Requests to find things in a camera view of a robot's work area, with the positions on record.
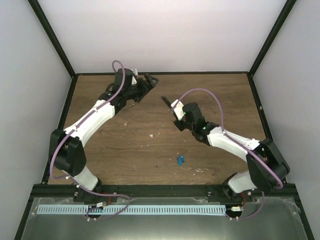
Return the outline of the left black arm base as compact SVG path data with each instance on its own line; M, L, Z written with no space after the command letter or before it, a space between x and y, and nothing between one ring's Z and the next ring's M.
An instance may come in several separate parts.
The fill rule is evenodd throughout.
M74 199L78 199L83 202L107 202L112 203L117 200L117 196L114 196L118 193L119 187L114 184L102 184L101 182L97 183L97 186L91 190L93 193L89 193L87 190L84 190L81 186L78 186L76 183L71 184L75 189Z

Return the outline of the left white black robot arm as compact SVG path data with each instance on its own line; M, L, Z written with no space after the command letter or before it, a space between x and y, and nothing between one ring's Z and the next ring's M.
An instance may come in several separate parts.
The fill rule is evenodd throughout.
M159 80L146 73L139 77L136 70L118 69L114 82L109 84L93 107L78 121L64 130L55 129L50 135L49 160L50 176L53 169L64 173L84 188L89 201L97 202L102 196L101 180L87 167L84 147L93 134L108 120L112 119L128 101L139 103Z

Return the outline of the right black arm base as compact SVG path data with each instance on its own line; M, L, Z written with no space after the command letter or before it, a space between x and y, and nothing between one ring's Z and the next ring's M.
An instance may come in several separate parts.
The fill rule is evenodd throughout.
M209 202L219 202L219 203L242 203L246 200L252 201L250 196L247 196L244 192L235 193L228 185L228 181L231 178L227 178L221 184L213 184L207 182L206 192Z

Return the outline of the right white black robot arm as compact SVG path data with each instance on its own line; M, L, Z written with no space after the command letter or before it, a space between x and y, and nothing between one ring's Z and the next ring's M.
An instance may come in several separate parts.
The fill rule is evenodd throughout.
M258 189L269 193L283 186L283 180L290 173L290 167L273 140L246 138L224 130L222 125L206 121L195 102L182 104L175 100L169 104L180 130L188 130L200 143L220 148L246 162L248 170L231 175L222 188L223 198L236 200L240 193Z

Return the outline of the black remote control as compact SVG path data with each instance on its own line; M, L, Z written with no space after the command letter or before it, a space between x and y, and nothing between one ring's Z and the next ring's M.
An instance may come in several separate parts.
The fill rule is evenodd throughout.
M161 99L163 100L165 105L168 107L168 109L172 112L173 111L173 107L172 107L171 102L168 100L168 98L166 96L162 95Z

